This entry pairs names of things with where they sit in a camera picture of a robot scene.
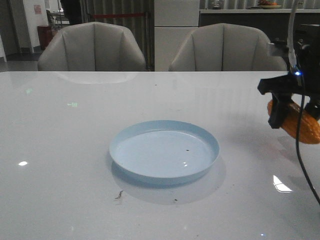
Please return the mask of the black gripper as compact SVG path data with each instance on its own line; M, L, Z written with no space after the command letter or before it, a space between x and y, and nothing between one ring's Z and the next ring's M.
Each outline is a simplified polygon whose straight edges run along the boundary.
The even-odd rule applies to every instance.
M320 26L301 24L293 34L296 65L287 74L263 78L257 89L264 95L272 94L268 123L279 129L289 113L292 94L313 96L304 110L314 119L320 118Z

